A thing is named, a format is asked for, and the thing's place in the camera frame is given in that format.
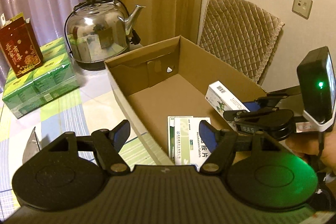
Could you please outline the person right hand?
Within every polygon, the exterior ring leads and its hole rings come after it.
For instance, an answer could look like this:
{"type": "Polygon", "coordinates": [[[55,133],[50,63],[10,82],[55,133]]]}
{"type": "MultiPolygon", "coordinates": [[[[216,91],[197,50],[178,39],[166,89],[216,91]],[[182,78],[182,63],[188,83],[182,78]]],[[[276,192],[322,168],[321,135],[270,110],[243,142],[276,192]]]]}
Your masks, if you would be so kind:
{"type": "MultiPolygon", "coordinates": [[[[318,155],[318,134],[291,134],[285,144],[299,157],[318,155]]],[[[335,173],[335,130],[325,134],[324,149],[320,160],[335,173]]]]}

